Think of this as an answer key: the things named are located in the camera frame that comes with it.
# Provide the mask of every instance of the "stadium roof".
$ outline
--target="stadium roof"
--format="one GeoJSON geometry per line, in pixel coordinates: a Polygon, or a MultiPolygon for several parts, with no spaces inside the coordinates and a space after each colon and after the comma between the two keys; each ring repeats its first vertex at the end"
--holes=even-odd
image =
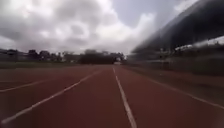
{"type": "Polygon", "coordinates": [[[224,35],[224,0],[200,0],[133,50],[171,48],[224,35]]]}

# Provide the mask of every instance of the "cloudy sky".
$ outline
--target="cloudy sky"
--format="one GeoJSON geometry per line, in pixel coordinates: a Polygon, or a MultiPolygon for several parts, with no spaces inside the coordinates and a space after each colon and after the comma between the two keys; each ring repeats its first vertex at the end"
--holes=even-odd
{"type": "Polygon", "coordinates": [[[128,53],[197,0],[0,0],[0,48],[128,53]]]}

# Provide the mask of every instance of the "tree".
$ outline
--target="tree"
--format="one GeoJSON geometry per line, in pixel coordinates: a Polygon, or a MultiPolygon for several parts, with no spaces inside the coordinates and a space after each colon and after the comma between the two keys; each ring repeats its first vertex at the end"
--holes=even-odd
{"type": "Polygon", "coordinates": [[[39,59],[39,55],[34,49],[28,51],[28,57],[32,61],[39,59]]]}
{"type": "Polygon", "coordinates": [[[97,53],[97,51],[94,49],[86,49],[85,50],[85,54],[96,54],[96,53],[97,53]]]}
{"type": "Polygon", "coordinates": [[[69,63],[77,62],[79,59],[79,55],[74,54],[74,52],[65,51],[63,52],[63,58],[64,58],[64,61],[69,63]]]}
{"type": "Polygon", "coordinates": [[[18,60],[18,50],[14,50],[14,49],[9,49],[7,51],[7,55],[10,57],[10,60],[12,61],[17,61],[18,60]]]}
{"type": "Polygon", "coordinates": [[[50,52],[45,50],[40,51],[39,56],[42,61],[49,61],[51,59],[50,52]]]}
{"type": "Polygon", "coordinates": [[[62,56],[60,52],[57,54],[57,62],[62,62],[62,56]]]}
{"type": "Polygon", "coordinates": [[[110,55],[120,61],[123,61],[125,58],[123,53],[111,53],[110,55]]]}
{"type": "Polygon", "coordinates": [[[51,53],[50,59],[51,59],[52,62],[56,62],[57,61],[57,55],[55,53],[51,53]]]}
{"type": "Polygon", "coordinates": [[[96,50],[88,50],[80,58],[82,64],[114,64],[116,62],[117,54],[103,51],[96,52],[96,50]]]}

